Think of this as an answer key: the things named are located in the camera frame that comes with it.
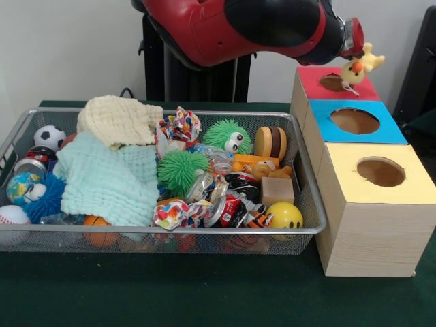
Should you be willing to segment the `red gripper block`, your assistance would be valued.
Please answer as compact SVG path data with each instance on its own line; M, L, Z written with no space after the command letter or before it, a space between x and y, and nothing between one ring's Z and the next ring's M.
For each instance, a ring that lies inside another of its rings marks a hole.
M343 58L359 57L364 46L364 32L357 18L350 18L343 23L344 43L340 52Z

